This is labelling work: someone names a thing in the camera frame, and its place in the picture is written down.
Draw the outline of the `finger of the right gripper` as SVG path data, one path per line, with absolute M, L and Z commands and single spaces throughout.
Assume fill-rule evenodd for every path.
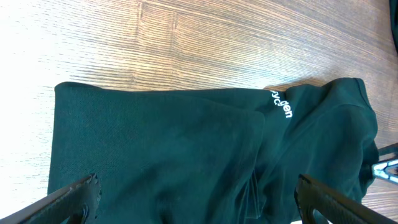
M 397 143 L 380 148 L 379 162 L 372 165 L 375 178 L 397 185 Z

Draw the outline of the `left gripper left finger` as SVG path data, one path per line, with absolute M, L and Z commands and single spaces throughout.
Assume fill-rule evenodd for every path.
M 1 219 L 1 224 L 94 223 L 101 197 L 98 176 L 89 174 Z

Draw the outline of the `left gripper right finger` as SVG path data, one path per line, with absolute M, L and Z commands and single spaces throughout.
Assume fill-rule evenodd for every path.
M 309 175 L 299 175 L 294 198 L 303 223 L 397 224 Z

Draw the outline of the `black garment in pile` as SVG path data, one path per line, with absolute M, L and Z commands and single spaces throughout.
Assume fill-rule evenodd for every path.
M 398 4 L 397 0 L 389 0 L 389 8 L 390 8 L 390 21 L 391 21 L 391 32 L 394 41 L 394 45 L 396 48 L 396 52 L 398 52 Z

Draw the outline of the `black garment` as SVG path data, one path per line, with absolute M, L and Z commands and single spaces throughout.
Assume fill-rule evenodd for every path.
M 291 223 L 307 174 L 356 201 L 379 159 L 364 82 L 285 91 L 55 87 L 49 192 L 95 173 L 98 223 Z
M 389 0 L 389 8 L 390 8 L 390 21 L 391 21 L 391 32 L 394 41 L 394 45 L 396 48 L 396 52 L 398 52 L 398 4 L 397 0 Z

